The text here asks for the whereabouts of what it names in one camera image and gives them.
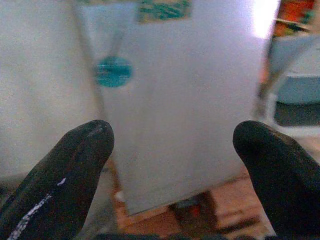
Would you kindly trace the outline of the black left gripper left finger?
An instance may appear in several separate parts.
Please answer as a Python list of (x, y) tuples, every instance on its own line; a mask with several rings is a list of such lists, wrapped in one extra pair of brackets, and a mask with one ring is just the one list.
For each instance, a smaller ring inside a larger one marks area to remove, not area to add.
[(102, 119), (66, 132), (4, 202), (1, 239), (73, 239), (84, 226), (114, 144), (113, 128)]

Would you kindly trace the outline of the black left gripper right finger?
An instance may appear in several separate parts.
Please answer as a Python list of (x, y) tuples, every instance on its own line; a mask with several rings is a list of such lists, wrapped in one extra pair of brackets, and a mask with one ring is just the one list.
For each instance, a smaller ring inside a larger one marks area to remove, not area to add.
[(278, 237), (319, 237), (320, 165), (292, 137), (245, 120), (232, 135), (234, 149)]

